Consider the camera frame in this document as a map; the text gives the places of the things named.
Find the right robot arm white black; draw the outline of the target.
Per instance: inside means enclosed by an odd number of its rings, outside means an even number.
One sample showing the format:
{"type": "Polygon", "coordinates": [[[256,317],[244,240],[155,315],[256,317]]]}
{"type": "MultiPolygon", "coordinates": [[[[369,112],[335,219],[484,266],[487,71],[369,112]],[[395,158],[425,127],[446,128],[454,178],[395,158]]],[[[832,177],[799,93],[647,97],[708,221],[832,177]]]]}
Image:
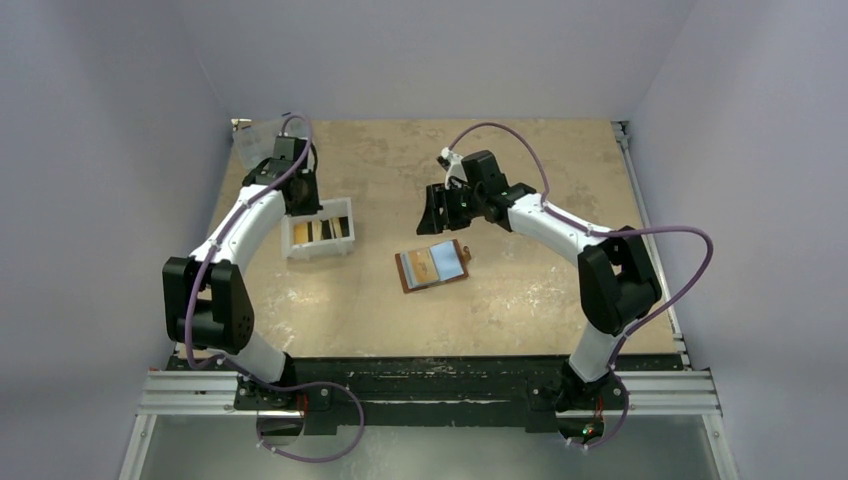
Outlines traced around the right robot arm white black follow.
{"type": "Polygon", "coordinates": [[[489,150],[462,156],[445,148],[437,162],[445,178],[427,186],[417,234],[464,229],[481,217],[540,242],[576,267],[588,325],[548,396],[558,411],[594,407],[612,381],[626,329],[645,318],[662,297],[644,241],[629,226],[594,227],[551,205],[534,188],[509,183],[489,150]]]}

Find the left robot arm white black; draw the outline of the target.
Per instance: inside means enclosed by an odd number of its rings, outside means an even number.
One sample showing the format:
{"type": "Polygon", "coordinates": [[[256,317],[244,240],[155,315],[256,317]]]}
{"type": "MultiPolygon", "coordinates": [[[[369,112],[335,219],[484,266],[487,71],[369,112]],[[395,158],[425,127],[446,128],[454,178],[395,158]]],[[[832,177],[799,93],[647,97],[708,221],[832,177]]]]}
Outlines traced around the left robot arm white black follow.
{"type": "Polygon", "coordinates": [[[310,140],[278,135],[271,156],[243,178],[211,236],[162,269],[167,334],[184,345],[190,367],[227,364],[258,384],[260,397],[275,409],[297,399],[294,361],[255,330],[243,275],[276,224],[321,210],[316,164],[310,140]]]}

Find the gold patterned credit card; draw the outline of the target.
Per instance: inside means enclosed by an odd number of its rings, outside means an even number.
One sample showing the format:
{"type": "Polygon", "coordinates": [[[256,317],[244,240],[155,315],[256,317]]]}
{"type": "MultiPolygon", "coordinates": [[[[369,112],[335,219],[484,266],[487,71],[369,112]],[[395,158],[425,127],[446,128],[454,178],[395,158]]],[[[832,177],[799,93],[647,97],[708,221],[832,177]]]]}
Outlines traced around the gold patterned credit card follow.
{"type": "Polygon", "coordinates": [[[429,286],[440,280],[438,268],[429,248],[404,252],[401,260],[410,289],[429,286]]]}

